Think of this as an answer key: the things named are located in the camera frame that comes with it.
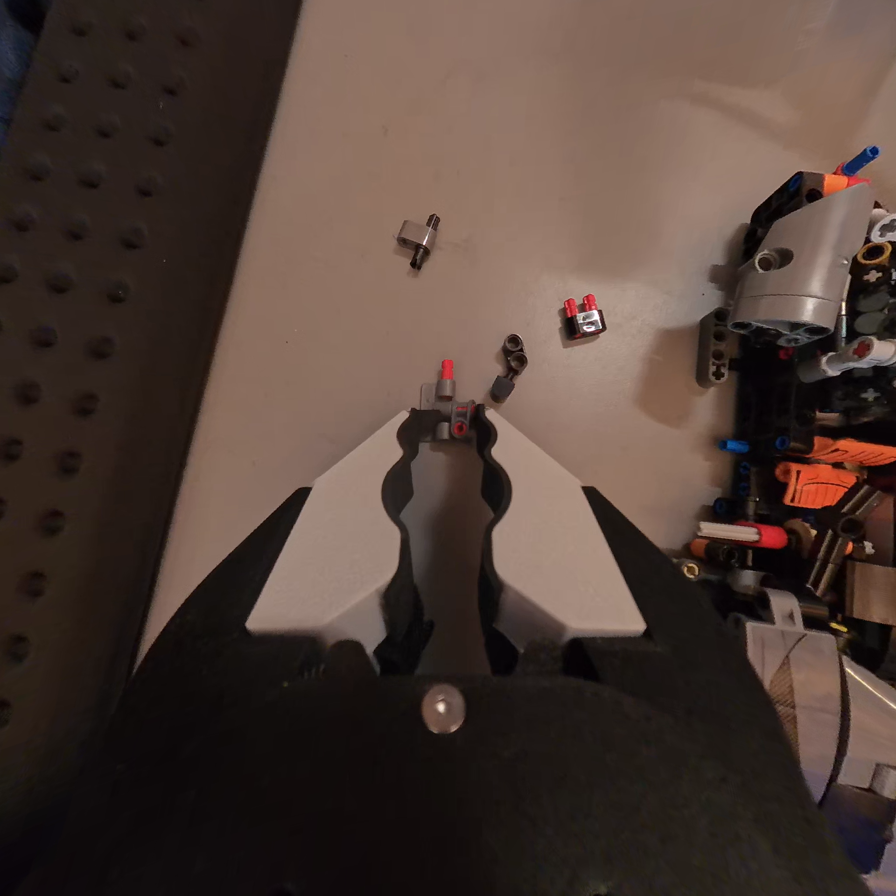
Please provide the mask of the grey lego piece red pins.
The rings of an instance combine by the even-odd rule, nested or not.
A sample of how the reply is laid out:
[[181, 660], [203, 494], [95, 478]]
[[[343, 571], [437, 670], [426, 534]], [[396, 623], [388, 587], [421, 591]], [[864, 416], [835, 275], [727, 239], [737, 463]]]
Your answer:
[[439, 375], [420, 386], [419, 409], [430, 414], [423, 424], [420, 442], [468, 442], [475, 435], [476, 401], [461, 400], [456, 393], [454, 362], [441, 361]]

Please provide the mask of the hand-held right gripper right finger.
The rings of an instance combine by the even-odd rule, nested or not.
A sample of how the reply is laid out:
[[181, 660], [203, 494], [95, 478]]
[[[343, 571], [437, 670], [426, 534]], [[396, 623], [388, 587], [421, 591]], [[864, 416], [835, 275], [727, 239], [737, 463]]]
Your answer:
[[511, 675], [531, 644], [646, 630], [585, 488], [494, 409], [479, 407], [481, 496], [492, 513], [481, 549], [478, 612], [489, 670]]

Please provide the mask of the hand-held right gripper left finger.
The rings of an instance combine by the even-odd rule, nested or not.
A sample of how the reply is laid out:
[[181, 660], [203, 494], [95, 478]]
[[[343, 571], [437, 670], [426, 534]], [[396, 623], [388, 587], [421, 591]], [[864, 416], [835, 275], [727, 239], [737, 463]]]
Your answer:
[[401, 513], [431, 414], [401, 411], [315, 481], [246, 626], [254, 635], [359, 642], [412, 674], [431, 636]]

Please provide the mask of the partly built lego car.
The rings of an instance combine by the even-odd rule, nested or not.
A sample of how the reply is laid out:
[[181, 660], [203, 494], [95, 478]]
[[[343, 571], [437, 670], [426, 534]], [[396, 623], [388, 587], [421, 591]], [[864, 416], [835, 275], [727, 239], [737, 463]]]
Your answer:
[[894, 821], [894, 213], [875, 146], [755, 208], [696, 381], [734, 380], [728, 491], [678, 570], [740, 628], [813, 799]]

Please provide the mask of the black dimpled mat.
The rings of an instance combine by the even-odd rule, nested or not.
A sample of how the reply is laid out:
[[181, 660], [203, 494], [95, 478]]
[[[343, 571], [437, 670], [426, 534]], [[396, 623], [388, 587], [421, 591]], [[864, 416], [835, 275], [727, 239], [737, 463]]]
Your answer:
[[2, 166], [2, 828], [136, 650], [301, 3], [55, 2]]

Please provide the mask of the grey lego brick black pin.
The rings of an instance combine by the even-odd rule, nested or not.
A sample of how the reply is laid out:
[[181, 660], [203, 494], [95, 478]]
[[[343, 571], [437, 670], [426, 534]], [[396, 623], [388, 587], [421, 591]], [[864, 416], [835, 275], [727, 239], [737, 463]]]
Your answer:
[[406, 219], [402, 222], [395, 241], [399, 248], [409, 252], [409, 267], [420, 273], [431, 256], [437, 241], [441, 218], [438, 214], [428, 216], [426, 223]]

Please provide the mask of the black lego brick red pins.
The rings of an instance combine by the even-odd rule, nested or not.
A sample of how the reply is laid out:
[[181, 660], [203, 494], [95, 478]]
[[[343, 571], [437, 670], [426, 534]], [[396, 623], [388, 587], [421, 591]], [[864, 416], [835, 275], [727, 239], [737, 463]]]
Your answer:
[[580, 301], [568, 298], [563, 305], [563, 332], [567, 342], [596, 338], [608, 330], [603, 311], [593, 293]]

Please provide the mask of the person's dark blue clothing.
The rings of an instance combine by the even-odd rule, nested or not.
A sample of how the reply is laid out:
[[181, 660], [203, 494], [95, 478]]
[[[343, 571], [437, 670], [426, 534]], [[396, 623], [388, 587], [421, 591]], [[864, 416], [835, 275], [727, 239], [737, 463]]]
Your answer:
[[1, 146], [6, 144], [27, 80], [36, 37], [32, 2], [1, 2]]

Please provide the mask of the black lego connector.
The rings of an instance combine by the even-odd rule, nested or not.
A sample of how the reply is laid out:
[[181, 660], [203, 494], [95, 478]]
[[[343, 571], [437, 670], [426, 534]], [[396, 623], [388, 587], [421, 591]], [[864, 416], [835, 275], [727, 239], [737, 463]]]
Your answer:
[[503, 403], [510, 397], [516, 380], [529, 363], [524, 342], [517, 333], [505, 337], [501, 353], [504, 359], [504, 371], [496, 376], [489, 390], [491, 400], [496, 403]]

